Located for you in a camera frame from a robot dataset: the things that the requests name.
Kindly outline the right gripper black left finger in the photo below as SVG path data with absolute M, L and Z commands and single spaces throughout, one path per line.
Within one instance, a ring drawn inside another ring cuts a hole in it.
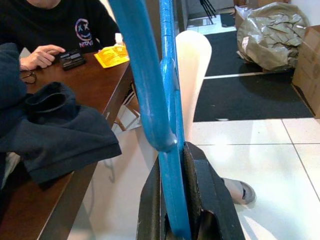
M 164 240 L 166 214 L 159 160 L 156 159 L 141 190 L 136 239 Z

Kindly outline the right hand of person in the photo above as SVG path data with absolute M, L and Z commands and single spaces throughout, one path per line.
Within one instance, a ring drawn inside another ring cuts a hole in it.
M 65 51 L 64 48 L 53 44 L 38 46 L 29 56 L 20 59 L 20 71 L 47 68 L 53 64 L 56 55 Z

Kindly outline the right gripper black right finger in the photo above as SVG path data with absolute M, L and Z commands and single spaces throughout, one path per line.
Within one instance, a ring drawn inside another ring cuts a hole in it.
M 205 153 L 190 142 L 183 146 L 184 184 L 191 238 L 244 240 L 231 195 Z

